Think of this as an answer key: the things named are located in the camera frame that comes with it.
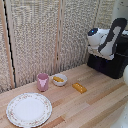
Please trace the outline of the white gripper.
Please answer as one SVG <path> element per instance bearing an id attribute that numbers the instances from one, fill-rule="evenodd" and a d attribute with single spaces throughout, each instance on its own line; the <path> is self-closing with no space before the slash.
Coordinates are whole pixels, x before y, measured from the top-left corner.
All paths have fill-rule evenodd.
<path id="1" fill-rule="evenodd" d="M 88 46 L 88 52 L 94 56 L 98 56 L 107 60 L 112 60 L 114 58 L 114 54 L 113 55 L 102 55 L 101 53 L 99 53 L 97 51 L 97 49 L 92 49 L 90 46 Z"/>

